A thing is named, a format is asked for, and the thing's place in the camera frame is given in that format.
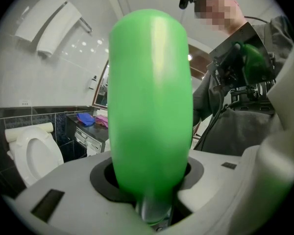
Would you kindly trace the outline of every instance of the green plastic bottle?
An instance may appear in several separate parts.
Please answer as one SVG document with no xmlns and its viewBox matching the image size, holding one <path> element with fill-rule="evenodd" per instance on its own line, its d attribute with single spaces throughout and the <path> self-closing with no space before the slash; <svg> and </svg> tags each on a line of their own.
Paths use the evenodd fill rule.
<svg viewBox="0 0 294 235">
<path fill-rule="evenodd" d="M 138 201 L 170 201 L 192 136 L 187 33 L 164 12 L 132 12 L 110 33 L 109 66 L 109 138 L 120 189 Z"/>
</svg>

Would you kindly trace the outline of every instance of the person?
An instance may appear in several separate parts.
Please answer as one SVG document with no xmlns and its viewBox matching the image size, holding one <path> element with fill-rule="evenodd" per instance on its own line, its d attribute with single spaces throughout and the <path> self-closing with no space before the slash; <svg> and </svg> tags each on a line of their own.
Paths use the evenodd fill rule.
<svg viewBox="0 0 294 235">
<path fill-rule="evenodd" d="M 195 14 L 210 24 L 213 29 L 222 31 L 227 36 L 233 34 L 247 22 L 235 0 L 195 0 Z M 285 16 L 279 16 L 271 19 L 267 24 L 253 25 L 253 28 L 267 51 L 269 48 L 273 51 L 274 72 L 277 76 L 294 44 L 292 27 Z M 201 85 L 193 93 L 193 126 L 211 114 L 214 116 L 217 113 L 220 99 L 219 93 L 213 90 L 214 86 L 216 84 L 208 71 Z M 207 132 L 206 138 L 202 140 L 204 143 L 195 149 L 241 156 L 246 148 L 259 145 L 269 134 L 280 130 L 282 126 L 276 114 L 234 111 L 227 108 Z"/>
</svg>

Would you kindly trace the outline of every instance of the toilet lid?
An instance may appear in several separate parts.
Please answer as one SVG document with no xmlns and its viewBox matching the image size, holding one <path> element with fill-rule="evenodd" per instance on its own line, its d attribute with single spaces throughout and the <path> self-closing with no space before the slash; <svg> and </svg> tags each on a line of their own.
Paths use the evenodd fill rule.
<svg viewBox="0 0 294 235">
<path fill-rule="evenodd" d="M 30 126 L 16 140 L 14 161 L 22 179 L 32 185 L 63 164 L 63 157 L 51 134 Z"/>
</svg>

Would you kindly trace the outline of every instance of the towel rack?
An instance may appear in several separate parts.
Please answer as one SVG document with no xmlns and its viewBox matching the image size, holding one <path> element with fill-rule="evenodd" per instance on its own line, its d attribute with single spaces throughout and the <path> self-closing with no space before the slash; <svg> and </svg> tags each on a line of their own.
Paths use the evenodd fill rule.
<svg viewBox="0 0 294 235">
<path fill-rule="evenodd" d="M 83 18 L 80 18 L 80 20 L 86 25 L 86 27 L 87 28 L 89 28 L 89 31 L 88 31 L 88 33 L 91 33 L 91 32 L 93 32 L 93 29 L 89 26 L 89 24 L 88 23 L 86 23 L 86 21 L 83 19 Z"/>
</svg>

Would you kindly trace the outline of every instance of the wooden door frame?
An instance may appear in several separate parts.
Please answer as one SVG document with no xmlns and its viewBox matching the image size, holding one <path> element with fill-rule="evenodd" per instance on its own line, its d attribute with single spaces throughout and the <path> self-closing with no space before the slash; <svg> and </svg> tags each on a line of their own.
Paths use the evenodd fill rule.
<svg viewBox="0 0 294 235">
<path fill-rule="evenodd" d="M 99 92 L 100 84 L 101 84 L 102 79 L 103 79 L 104 72 L 106 71 L 107 66 L 108 66 L 108 63 L 109 63 L 109 60 L 107 60 L 105 66 L 103 68 L 103 71 L 101 73 L 101 76 L 100 76 L 100 79 L 99 79 L 99 82 L 98 82 L 98 85 L 97 85 L 97 88 L 96 88 L 96 91 L 95 91 L 95 95 L 94 95 L 94 99 L 93 99 L 93 104 L 92 104 L 92 106 L 94 106 L 96 108 L 104 109 L 104 110 L 107 110 L 108 107 L 107 106 L 100 105 L 100 104 L 95 104 L 95 102 L 96 102 L 96 99 L 97 99 L 97 96 L 98 96 L 98 92 Z"/>
</svg>

